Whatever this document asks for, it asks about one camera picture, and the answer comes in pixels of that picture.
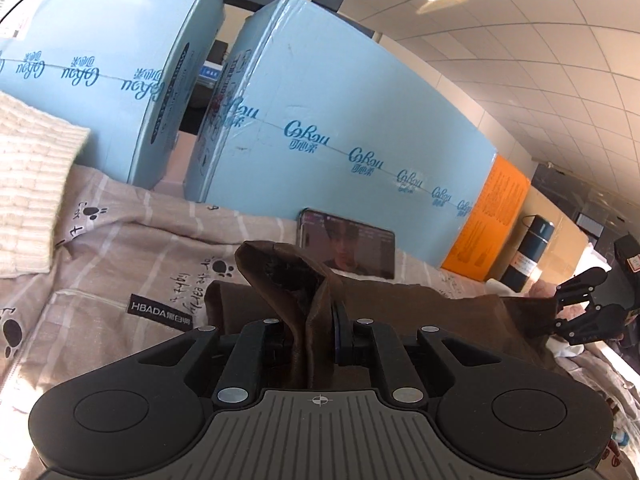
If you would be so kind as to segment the brown button-up garment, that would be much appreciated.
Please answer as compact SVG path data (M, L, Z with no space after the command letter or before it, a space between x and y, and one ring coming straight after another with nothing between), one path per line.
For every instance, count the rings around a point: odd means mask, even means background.
M234 254L244 284L211 282L205 293L209 324L225 335L264 318L278 318L293 347L276 369L293 388L352 387L360 372L334 370L331 308L344 304L349 318L372 318L410 336L436 325L493 352L559 373L544 328L555 319L550 299L484 295L449 299L421 285L355 280L334 273L303 250L285 243L249 240Z

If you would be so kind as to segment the pink knitted garment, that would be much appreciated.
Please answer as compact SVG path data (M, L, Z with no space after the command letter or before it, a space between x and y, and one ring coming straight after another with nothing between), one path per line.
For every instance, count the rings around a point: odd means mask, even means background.
M544 280L538 280L529 289L527 296L535 299L550 299L552 304L555 304L554 295L556 292L555 284L548 283ZM562 320L570 321L573 318L578 318L585 313L585 308L582 304L569 304L562 307L556 312L556 318L562 318Z

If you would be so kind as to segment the brown cardboard box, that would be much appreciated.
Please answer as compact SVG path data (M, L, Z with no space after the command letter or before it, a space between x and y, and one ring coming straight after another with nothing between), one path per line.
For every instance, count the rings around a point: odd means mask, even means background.
M532 276L525 283L524 292L528 292L533 284L539 280L559 285L574 275L576 266L580 258L582 258L582 253L588 245L588 238L569 216L564 214L544 194L531 186L511 232L506 238L506 242L503 244L501 252L499 252L496 261L492 265L487 278L498 280L502 277L535 214L539 214L544 220L550 221L554 225L554 232L548 247L537 262Z

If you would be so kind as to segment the dark blue thermos bottle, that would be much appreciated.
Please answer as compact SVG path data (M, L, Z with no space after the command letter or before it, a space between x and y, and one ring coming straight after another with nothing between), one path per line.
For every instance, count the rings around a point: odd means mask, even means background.
M500 278L503 285L514 292L520 292L524 288L548 247L554 230L555 226L551 221L539 214L533 216L518 249Z

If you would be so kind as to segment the black smartphone playing video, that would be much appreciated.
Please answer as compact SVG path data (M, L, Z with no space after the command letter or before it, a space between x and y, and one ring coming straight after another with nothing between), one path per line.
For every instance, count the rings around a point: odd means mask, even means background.
M297 218L296 244L334 271L386 280L395 277L392 231L306 208Z

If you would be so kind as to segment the orange cardboard box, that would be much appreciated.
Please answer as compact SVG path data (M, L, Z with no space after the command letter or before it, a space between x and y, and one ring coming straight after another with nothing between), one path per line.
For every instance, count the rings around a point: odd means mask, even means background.
M497 155L442 268L474 281L486 281L509 238L529 188L530 181L525 174Z

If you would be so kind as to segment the striped cartoon dog bedsheet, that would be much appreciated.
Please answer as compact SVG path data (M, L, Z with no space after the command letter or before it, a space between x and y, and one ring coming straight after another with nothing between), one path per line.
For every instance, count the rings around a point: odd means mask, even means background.
M291 243L296 225L244 216L116 182L76 166L67 179L51 270L1 284L1 474L35 479L43 466L32 448L28 415L51 387L175 336L162 318L130 308L153 300L208 325L205 293L213 281L244 284L234 254L246 240ZM395 277L355 280L421 285L449 299L489 295L480 283L396 252ZM627 445L605 457L606 478L639 471L639 386L627 382L602 350L561 356L560 373L605 396Z

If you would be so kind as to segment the large light blue carton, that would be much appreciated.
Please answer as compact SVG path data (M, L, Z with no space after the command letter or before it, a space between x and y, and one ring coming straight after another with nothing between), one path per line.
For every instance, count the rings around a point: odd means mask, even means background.
M442 264L497 152L454 104L308 0L244 23L183 182L187 200L295 219L306 208L393 232Z

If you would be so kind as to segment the cream knitted sweater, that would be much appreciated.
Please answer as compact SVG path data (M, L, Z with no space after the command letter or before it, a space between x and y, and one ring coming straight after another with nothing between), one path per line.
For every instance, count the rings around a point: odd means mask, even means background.
M50 271L66 181L89 134L2 93L2 278Z

